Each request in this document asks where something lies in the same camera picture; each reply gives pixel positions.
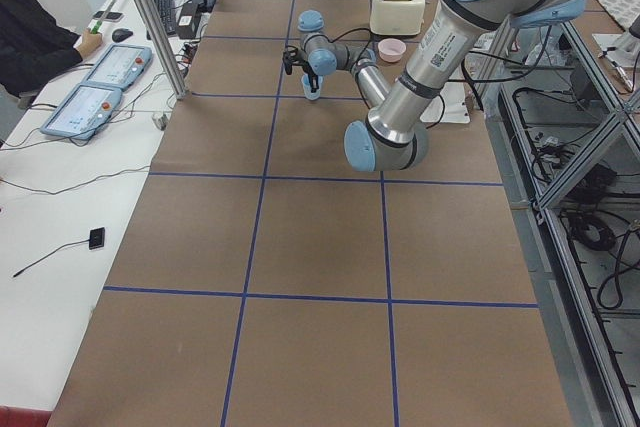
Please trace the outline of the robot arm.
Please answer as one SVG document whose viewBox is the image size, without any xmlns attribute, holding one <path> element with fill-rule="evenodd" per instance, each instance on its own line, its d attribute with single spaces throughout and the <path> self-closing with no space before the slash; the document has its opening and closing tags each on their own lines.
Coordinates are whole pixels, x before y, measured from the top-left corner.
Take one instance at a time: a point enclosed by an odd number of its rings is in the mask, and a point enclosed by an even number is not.
<svg viewBox="0 0 640 427">
<path fill-rule="evenodd" d="M 404 170 L 419 164 L 428 148 L 420 118 L 478 38 L 503 22 L 515 29 L 554 25 L 582 14 L 587 0 L 439 0 L 434 20 L 394 83 L 388 83 L 365 47 L 330 41 L 319 12 L 311 27 L 300 25 L 298 47 L 283 53 L 287 73 L 299 66 L 311 89 L 337 70 L 354 77 L 371 107 L 348 125 L 344 151 L 356 171 Z"/>
</svg>

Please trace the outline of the person's hand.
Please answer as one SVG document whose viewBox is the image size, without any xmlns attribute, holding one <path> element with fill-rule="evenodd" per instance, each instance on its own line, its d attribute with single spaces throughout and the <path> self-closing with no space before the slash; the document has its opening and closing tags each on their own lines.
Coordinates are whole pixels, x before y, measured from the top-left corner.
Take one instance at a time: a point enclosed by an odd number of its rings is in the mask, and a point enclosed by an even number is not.
<svg viewBox="0 0 640 427">
<path fill-rule="evenodd" d="M 74 49 L 79 53 L 83 60 L 89 58 L 103 43 L 103 36 L 100 32 L 93 33 L 90 29 L 86 29 Z"/>
</svg>

